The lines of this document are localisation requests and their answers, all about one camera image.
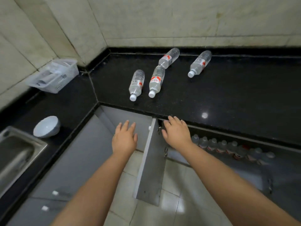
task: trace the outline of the floor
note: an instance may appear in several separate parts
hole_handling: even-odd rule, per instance
[[[159,206],[133,198],[142,152],[135,151],[121,175],[105,226],[231,226],[194,170],[166,161]]]

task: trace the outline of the bowl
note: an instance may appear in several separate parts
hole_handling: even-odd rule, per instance
[[[46,117],[33,129],[33,135],[39,138],[47,138],[58,134],[61,123],[56,116]]]

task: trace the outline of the person's left arm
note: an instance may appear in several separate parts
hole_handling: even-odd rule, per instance
[[[51,226],[100,226],[110,209],[122,171],[137,146],[135,123],[129,121],[115,130],[113,154],[82,186]]]

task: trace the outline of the basket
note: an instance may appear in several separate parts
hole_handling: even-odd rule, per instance
[[[49,93],[58,93],[75,76],[79,74],[77,60],[56,59],[42,68],[38,73],[29,76],[25,83]]]

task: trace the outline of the person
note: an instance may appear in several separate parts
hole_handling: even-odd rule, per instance
[[[187,160],[234,226],[301,225],[231,168],[193,144],[183,120],[171,116],[168,120],[164,121],[166,130],[162,130],[164,139]],[[137,146],[135,123],[129,128],[128,125],[126,121],[117,126],[112,140],[113,154],[79,189],[52,226],[104,224],[119,178]]]

